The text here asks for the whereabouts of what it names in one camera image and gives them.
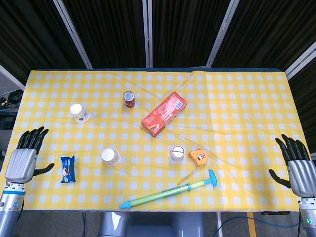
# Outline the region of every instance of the snack package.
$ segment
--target snack package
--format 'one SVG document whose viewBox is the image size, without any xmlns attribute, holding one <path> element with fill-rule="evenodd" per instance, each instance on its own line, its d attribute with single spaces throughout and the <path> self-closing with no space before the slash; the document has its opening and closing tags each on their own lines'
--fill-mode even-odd
<svg viewBox="0 0 316 237">
<path fill-rule="evenodd" d="M 187 101 L 177 92 L 172 92 L 142 121 L 142 126 L 156 137 L 186 106 Z"/>
<path fill-rule="evenodd" d="M 61 183 L 75 182 L 75 156 L 60 157 L 63 164 L 63 180 Z"/>
</svg>

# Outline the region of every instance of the table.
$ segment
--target table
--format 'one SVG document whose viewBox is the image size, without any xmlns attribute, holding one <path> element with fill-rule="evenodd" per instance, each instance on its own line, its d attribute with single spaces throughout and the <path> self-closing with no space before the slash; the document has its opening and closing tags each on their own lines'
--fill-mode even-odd
<svg viewBox="0 0 316 237">
<path fill-rule="evenodd" d="M 123 105 L 124 91 L 136 105 Z M 171 92 L 187 107 L 157 137 L 141 120 Z M 81 103 L 90 113 L 77 123 L 70 105 Z M 49 128 L 37 167 L 55 167 L 26 185 L 25 210 L 118 210 L 126 200 L 171 187 L 194 169 L 186 157 L 168 160 L 168 151 L 205 149 L 207 167 L 188 182 L 217 175 L 219 186 L 203 186 L 178 196 L 137 206 L 150 211 L 297 210 L 297 197 L 270 177 L 287 171 L 275 142 L 282 133 L 306 144 L 291 91 L 283 72 L 110 72 L 32 71 L 9 143 L 7 158 L 20 135 L 40 126 Z M 121 154 L 120 164 L 106 166 L 104 148 Z M 60 157 L 76 157 L 76 182 L 61 184 Z"/>
</svg>

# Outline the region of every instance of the robotic hand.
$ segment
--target robotic hand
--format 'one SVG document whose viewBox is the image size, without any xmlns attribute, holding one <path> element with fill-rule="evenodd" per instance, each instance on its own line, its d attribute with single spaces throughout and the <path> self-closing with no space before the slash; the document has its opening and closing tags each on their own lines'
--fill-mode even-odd
<svg viewBox="0 0 316 237">
<path fill-rule="evenodd" d="M 6 169 L 6 186 L 0 198 L 0 237 L 13 236 L 14 226 L 23 209 L 25 188 L 33 176 L 49 172 L 54 163 L 46 168 L 35 169 L 37 157 L 48 129 L 44 127 L 26 131 L 12 152 Z"/>
<path fill-rule="evenodd" d="M 289 181 L 281 179 L 269 169 L 271 177 L 279 184 L 292 189 L 301 198 L 299 209 L 308 237 L 316 237 L 316 164 L 311 161 L 304 144 L 282 134 L 285 144 L 278 138 L 287 166 Z"/>
</svg>

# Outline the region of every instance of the red cardboard box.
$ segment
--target red cardboard box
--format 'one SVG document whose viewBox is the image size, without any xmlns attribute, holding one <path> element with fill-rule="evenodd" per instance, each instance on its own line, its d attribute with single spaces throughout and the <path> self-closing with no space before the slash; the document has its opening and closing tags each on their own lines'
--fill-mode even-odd
<svg viewBox="0 0 316 237">
<path fill-rule="evenodd" d="M 186 106 L 187 101 L 177 92 L 172 92 L 142 121 L 142 126 L 156 137 Z"/>
</svg>

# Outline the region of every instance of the tape measure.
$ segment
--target tape measure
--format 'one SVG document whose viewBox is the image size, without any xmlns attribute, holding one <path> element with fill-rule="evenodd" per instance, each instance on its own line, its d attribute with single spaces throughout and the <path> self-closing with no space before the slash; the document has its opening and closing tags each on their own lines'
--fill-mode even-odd
<svg viewBox="0 0 316 237">
<path fill-rule="evenodd" d="M 202 150 L 202 149 L 197 149 L 195 151 L 191 151 L 189 153 L 189 157 L 191 158 L 191 160 L 193 160 L 193 162 L 196 164 L 196 168 L 194 170 L 192 170 L 189 174 L 187 174 L 185 177 L 183 177 L 178 183 L 177 185 L 182 184 L 186 179 L 188 179 L 189 177 L 191 177 L 194 174 L 194 171 L 196 171 L 197 169 L 201 168 L 203 165 L 205 165 L 207 163 L 208 160 L 208 154 L 206 153 L 206 151 Z"/>
</svg>

